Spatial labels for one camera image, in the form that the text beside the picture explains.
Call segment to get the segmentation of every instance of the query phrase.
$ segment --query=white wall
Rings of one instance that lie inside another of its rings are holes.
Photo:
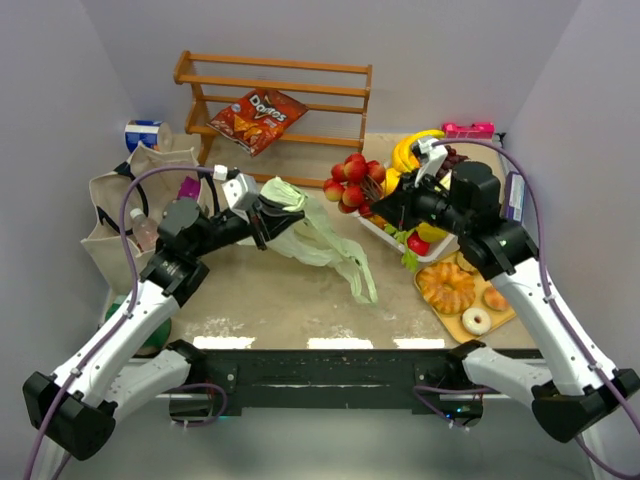
[[[640,3],[584,0],[507,136],[540,192],[551,275],[620,367],[640,371]],[[634,399],[640,411],[640,396]],[[617,412],[598,429],[640,471]]]
[[[137,110],[182,131],[182,50],[374,66],[368,130],[506,128],[579,0],[82,0]]]
[[[87,182],[125,158],[133,115],[77,0],[0,2],[0,478],[17,478],[35,430],[22,383],[95,328],[105,300],[79,240]]]

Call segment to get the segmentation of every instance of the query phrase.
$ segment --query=pink box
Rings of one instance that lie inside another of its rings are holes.
[[[474,123],[470,127],[462,127],[455,123],[442,124],[442,131],[447,138],[484,138],[491,140],[495,130],[491,122]]]

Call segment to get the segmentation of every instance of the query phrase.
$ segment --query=doritos logo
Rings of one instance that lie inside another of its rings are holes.
[[[256,114],[253,116],[255,120],[267,116],[272,116],[279,122],[284,122],[287,119],[287,116],[284,113],[273,106],[271,100],[269,99],[268,93],[265,93],[264,100],[262,100],[260,98],[260,95],[258,95],[257,93],[251,95],[249,97],[249,102],[251,102],[251,105],[253,105],[256,109]]]

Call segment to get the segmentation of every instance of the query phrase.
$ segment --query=pastry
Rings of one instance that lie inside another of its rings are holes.
[[[476,299],[473,276],[454,263],[427,267],[418,273],[416,282],[427,303],[445,315],[466,310]]]
[[[469,308],[462,314],[462,326],[472,335],[484,335],[491,330],[491,317],[483,308]]]
[[[478,269],[476,267],[474,267],[473,265],[471,265],[466,258],[464,258],[464,255],[462,255],[462,252],[458,252],[456,253],[456,263],[458,264],[458,266],[464,270],[465,272],[469,272],[469,273],[476,273],[478,271]]]
[[[482,300],[485,305],[497,312],[504,312],[509,309],[510,305],[495,287],[487,288],[482,294]]]

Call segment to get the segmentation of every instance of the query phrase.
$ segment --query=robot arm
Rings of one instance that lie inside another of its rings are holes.
[[[79,460],[102,448],[116,421],[182,385],[202,360],[197,349],[176,342],[144,366],[123,370],[144,341],[200,286],[209,269],[199,257],[248,237],[264,250],[266,242],[304,218],[303,212],[287,212],[261,197],[255,180],[237,170],[216,166],[214,178],[225,180],[229,208],[208,218],[193,199],[173,202],[158,227],[156,253],[140,274],[135,308],[129,309],[133,301],[129,295],[75,355],[51,375],[34,373],[23,386],[36,428],[64,390],[45,433]],[[123,315],[126,320],[121,323]],[[77,366],[83,361],[80,372]]]
[[[500,216],[500,182],[491,169],[478,162],[456,165],[447,192],[432,173],[442,163],[438,149],[444,147],[433,143],[431,139],[414,145],[423,165],[403,174],[396,190],[371,210],[401,230],[427,222],[458,236],[465,258],[509,301],[548,368],[523,365],[472,341],[450,353],[456,374],[525,404],[547,433],[568,442],[611,413],[618,402],[558,320],[551,298],[591,348],[597,367],[625,397],[640,389],[640,379],[633,370],[617,369],[600,351],[552,282],[551,298],[545,295],[538,249],[520,224]]]

